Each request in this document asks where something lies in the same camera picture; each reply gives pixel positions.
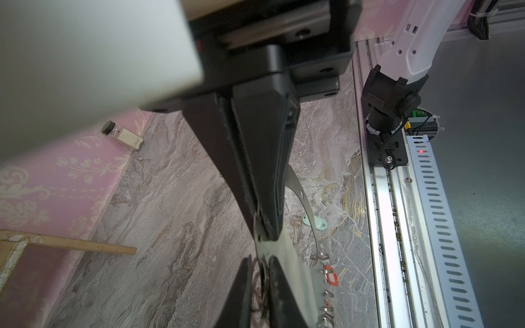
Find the floral wall pattern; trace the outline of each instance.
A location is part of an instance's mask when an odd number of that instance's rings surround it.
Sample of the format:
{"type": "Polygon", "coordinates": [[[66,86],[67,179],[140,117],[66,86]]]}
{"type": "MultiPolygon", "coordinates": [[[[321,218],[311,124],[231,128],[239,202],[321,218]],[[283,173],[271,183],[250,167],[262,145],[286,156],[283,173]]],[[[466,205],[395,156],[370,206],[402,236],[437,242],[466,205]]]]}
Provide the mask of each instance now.
{"type": "MultiPolygon", "coordinates": [[[[152,113],[113,120],[142,135],[152,113]]],[[[102,124],[0,167],[0,228],[90,239],[132,154],[102,124]]],[[[5,327],[43,327],[82,252],[28,247],[0,293],[5,327]]]]}

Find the key tag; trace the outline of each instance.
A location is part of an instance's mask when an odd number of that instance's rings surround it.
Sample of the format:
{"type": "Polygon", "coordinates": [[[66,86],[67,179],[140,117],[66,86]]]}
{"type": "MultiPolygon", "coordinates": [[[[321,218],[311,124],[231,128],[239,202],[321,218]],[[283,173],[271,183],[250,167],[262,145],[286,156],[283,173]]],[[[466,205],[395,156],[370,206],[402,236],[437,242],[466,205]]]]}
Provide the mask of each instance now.
{"type": "MultiPolygon", "coordinates": [[[[308,215],[306,214],[306,212],[303,211],[303,210],[300,210],[300,211],[297,212],[297,215],[299,215],[299,213],[303,213],[303,215],[302,215],[302,222],[304,224],[306,224],[307,226],[311,227],[310,226],[310,220],[308,219],[308,215]]],[[[320,218],[320,217],[315,216],[315,215],[313,216],[313,218],[314,218],[314,220],[316,222],[317,230],[323,231],[323,230],[325,230],[327,228],[327,222],[326,222],[325,219],[320,218]]]]}
{"type": "Polygon", "coordinates": [[[339,281],[337,280],[337,274],[335,273],[335,270],[333,269],[333,267],[329,266],[329,265],[325,265],[324,268],[326,270],[332,270],[333,273],[328,273],[326,276],[327,276],[327,281],[328,283],[330,284],[330,286],[339,286],[339,281]]]}

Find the metal ring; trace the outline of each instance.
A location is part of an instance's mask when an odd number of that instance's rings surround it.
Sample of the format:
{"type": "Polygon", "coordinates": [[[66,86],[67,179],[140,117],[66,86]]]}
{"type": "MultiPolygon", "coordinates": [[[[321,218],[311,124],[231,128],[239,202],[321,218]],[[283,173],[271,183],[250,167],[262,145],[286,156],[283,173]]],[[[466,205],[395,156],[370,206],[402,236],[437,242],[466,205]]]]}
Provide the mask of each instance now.
{"type": "Polygon", "coordinates": [[[324,317],[328,317],[328,318],[330,318],[331,320],[333,320],[333,318],[334,318],[333,315],[331,315],[331,314],[328,313],[328,312],[325,312],[325,313],[323,314],[323,318],[324,318],[324,317]]]}
{"type": "Polygon", "coordinates": [[[326,305],[326,306],[321,306],[321,310],[323,310],[324,312],[333,312],[334,308],[333,306],[326,305]]]}
{"type": "Polygon", "coordinates": [[[321,316],[321,318],[325,319],[326,321],[330,322],[330,323],[333,325],[333,317],[330,318],[330,317],[327,316],[326,313],[325,313],[325,314],[323,314],[323,315],[321,316]]]}
{"type": "Polygon", "coordinates": [[[328,253],[319,252],[319,254],[312,254],[312,255],[310,255],[310,258],[312,260],[319,259],[321,261],[325,261],[325,260],[330,259],[330,255],[328,255],[328,253]]]}

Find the marble floor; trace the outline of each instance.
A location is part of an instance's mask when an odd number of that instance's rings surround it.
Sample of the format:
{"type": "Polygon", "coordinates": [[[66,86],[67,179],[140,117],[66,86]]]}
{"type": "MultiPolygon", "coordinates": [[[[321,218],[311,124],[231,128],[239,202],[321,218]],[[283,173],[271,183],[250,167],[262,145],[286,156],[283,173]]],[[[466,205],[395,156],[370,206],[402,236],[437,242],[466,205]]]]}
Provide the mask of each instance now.
{"type": "MultiPolygon", "coordinates": [[[[86,253],[49,327],[213,326],[241,259],[255,254],[232,193],[182,115],[158,114],[144,139],[93,237],[136,255],[86,253]]],[[[339,278],[335,326],[377,327],[351,66],[337,96],[302,104],[290,164],[328,223],[319,235],[339,278]]],[[[300,210],[294,197],[287,190],[286,218],[300,210]]],[[[299,231],[303,257],[308,229],[299,231]]]]}

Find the black cable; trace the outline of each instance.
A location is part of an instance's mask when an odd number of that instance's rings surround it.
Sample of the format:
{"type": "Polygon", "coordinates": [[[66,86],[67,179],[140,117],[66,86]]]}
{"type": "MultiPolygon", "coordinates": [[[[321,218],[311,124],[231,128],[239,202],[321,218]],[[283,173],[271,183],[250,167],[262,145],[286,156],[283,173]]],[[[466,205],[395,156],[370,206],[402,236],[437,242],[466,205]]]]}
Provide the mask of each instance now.
{"type": "Polygon", "coordinates": [[[430,123],[430,124],[425,124],[432,116],[428,116],[427,119],[423,122],[423,124],[421,124],[420,126],[416,126],[413,130],[412,130],[412,135],[419,135],[419,134],[415,134],[416,131],[417,133],[419,133],[419,130],[421,130],[422,127],[426,126],[426,125],[431,125],[431,124],[434,124],[434,122],[430,123]]]}
{"type": "MultiPolygon", "coordinates": [[[[485,10],[484,13],[480,14],[486,14],[490,13],[494,6],[498,3],[499,0],[492,0],[487,7],[487,10],[485,10]]],[[[470,13],[472,14],[478,14],[478,11],[480,10],[484,0],[476,0],[474,4],[472,5],[472,10],[470,13]]],[[[489,35],[489,24],[487,22],[487,17],[475,17],[475,16],[468,16],[467,18],[467,28],[468,30],[478,39],[480,40],[488,40],[489,35]]]]}

